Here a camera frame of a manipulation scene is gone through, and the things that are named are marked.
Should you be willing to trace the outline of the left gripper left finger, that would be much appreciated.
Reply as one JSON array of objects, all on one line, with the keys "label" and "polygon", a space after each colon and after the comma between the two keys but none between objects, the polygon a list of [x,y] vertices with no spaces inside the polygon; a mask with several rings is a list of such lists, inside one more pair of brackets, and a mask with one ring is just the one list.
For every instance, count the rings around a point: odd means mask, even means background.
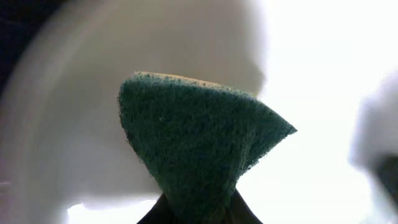
[{"label": "left gripper left finger", "polygon": [[155,205],[137,224],[174,224],[174,213],[165,194],[162,194]]}]

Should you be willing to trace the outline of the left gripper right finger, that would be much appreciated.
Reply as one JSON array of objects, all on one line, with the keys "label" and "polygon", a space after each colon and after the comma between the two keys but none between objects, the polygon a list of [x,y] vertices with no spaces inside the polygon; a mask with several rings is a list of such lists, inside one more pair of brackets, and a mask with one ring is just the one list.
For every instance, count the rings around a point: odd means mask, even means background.
[{"label": "left gripper right finger", "polygon": [[262,224],[248,207],[238,190],[231,196],[228,209],[228,223],[230,224]]}]

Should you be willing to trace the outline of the green yellow sponge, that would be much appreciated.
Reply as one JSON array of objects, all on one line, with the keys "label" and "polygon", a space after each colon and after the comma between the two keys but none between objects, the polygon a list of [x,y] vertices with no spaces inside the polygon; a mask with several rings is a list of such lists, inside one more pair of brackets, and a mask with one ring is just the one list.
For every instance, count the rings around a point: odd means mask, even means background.
[{"label": "green yellow sponge", "polygon": [[233,88],[137,72],[120,87],[127,141],[165,194],[174,223],[228,223],[239,178],[296,129]]}]

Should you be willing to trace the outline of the light green plate front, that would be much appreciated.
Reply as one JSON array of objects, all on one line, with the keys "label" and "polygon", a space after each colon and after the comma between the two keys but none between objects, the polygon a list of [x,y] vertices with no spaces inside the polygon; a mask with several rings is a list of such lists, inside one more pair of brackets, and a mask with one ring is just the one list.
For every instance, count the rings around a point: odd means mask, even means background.
[{"label": "light green plate front", "polygon": [[249,92],[297,132],[233,188],[263,223],[396,223],[396,1],[69,1],[1,97],[2,223],[136,223],[161,195],[128,144],[136,71]]}]

